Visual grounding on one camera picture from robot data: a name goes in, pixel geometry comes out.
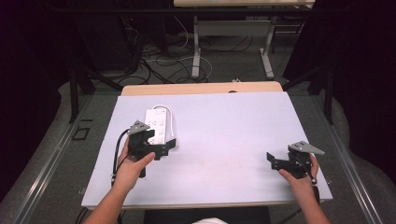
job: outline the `table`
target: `table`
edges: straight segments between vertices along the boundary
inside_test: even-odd
[[[120,133],[158,104],[173,111],[178,146],[147,167],[124,209],[295,202],[289,184],[266,160],[266,152],[286,160],[288,144],[307,142],[290,98],[277,82],[242,82],[124,88],[82,206],[93,209],[109,191]],[[332,199],[320,170],[318,188],[322,201]]]
[[[315,0],[175,0],[176,7],[275,7],[313,5]],[[255,35],[265,36],[264,48],[260,49],[262,64],[268,79],[274,79],[274,72],[268,58],[276,17],[269,21],[198,21],[194,17],[194,59],[191,77],[199,76],[201,49],[200,35]]]

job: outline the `person's left hand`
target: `person's left hand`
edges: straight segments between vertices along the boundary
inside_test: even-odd
[[[140,172],[155,158],[155,153],[150,152],[140,161],[132,161],[130,157],[122,161],[128,155],[128,143],[129,138],[126,139],[122,152],[119,155],[119,165],[121,162],[122,165],[117,171],[116,180],[113,185],[113,188],[122,190],[125,193],[128,193],[131,189],[134,188]]]

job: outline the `gray carpet floor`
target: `gray carpet floor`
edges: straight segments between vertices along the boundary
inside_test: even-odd
[[[231,49],[242,39],[243,37],[209,37],[206,41],[210,43],[210,48],[212,49]],[[293,35],[280,36],[277,39],[276,53],[270,55],[273,70],[276,73],[276,80],[280,83],[286,82],[281,74],[287,64],[295,41],[296,37]],[[211,65],[202,62],[202,67],[207,74],[210,71],[210,66],[212,67],[209,81],[228,82],[235,77],[242,81],[266,80],[258,52],[258,46],[261,43],[262,41],[259,38],[253,38],[251,46],[242,52],[218,53],[204,51],[202,56],[207,58]],[[191,52],[188,52],[187,49],[180,49],[179,46],[175,48],[180,54],[184,52],[191,56]],[[166,67],[156,63],[151,64],[154,70],[168,77],[183,68],[180,64]],[[147,72],[139,69],[135,75],[144,77],[147,76]],[[178,78],[186,75],[186,73],[177,73],[170,79],[177,81]],[[121,84],[129,85],[139,82],[141,80],[137,78],[129,78],[122,81]],[[161,82],[153,78],[150,84],[155,83]],[[318,161],[323,173],[331,182],[329,187],[334,199],[324,203],[322,208],[332,223],[370,223],[361,209],[360,201],[351,187],[349,177],[340,164],[340,158],[335,149],[336,144],[331,139],[327,124],[323,122],[322,114],[316,107],[315,101],[320,96],[307,95],[306,85],[307,83],[297,85],[289,91],[289,94],[309,142],[326,151],[326,155],[318,157]],[[98,150],[119,94],[119,92],[114,92],[103,83],[95,82],[95,86],[98,91],[94,96],[83,96],[82,94],[80,96],[81,102],[85,99],[88,103],[84,107],[85,109],[81,111],[81,116],[76,121],[76,128],[73,131],[73,133],[76,133],[76,129],[89,129],[87,138],[85,140],[73,140],[72,135],[64,144],[64,153],[59,163],[54,167],[50,182],[45,186],[45,190],[39,195],[39,200],[30,209],[31,213],[25,219],[28,223],[72,223],[78,217],[83,190],[87,187],[90,180]],[[68,128],[70,98],[67,84],[62,86],[59,91],[63,96],[63,103],[59,108],[57,117],[25,171],[0,204],[1,223],[14,223],[14,220],[20,215],[21,205],[29,194],[36,178],[40,175],[44,164],[48,161],[53,151],[58,149],[59,142]],[[347,150],[347,120],[343,115],[342,107],[336,101],[333,104],[333,119],[333,127]],[[396,189],[394,185],[372,164],[361,160],[353,154],[350,155],[364,186],[367,188],[366,193],[372,199],[374,208],[381,216],[382,221],[391,223],[392,220],[396,220],[396,215],[392,212],[396,211],[394,203],[396,202]],[[296,204],[271,206],[271,220],[273,223],[277,223],[297,209],[298,206]],[[124,223],[140,224],[143,222],[143,216],[143,210],[126,211],[123,220]],[[304,218],[303,216],[297,216],[289,223],[304,223]]]

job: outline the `forearm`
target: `forearm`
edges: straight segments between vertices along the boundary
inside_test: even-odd
[[[329,224],[330,221],[323,213],[315,197],[309,197],[299,201],[299,205],[303,210],[305,221],[307,224]]]
[[[127,194],[123,190],[111,189],[84,223],[114,224]]]

